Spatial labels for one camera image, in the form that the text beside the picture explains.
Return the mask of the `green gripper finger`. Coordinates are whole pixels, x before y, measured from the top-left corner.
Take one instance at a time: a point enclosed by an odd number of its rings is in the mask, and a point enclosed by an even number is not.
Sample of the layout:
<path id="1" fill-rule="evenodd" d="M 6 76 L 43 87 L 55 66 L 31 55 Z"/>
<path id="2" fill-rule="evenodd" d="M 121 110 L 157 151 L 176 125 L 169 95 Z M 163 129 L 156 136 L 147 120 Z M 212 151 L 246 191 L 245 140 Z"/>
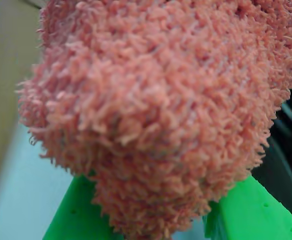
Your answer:
<path id="1" fill-rule="evenodd" d="M 292 214 L 252 176 L 210 207 L 202 220 L 211 240 L 292 240 Z"/>
<path id="2" fill-rule="evenodd" d="M 113 232 L 101 207 L 92 204 L 95 184 L 84 176 L 76 176 L 66 191 L 44 240 L 121 240 Z"/>

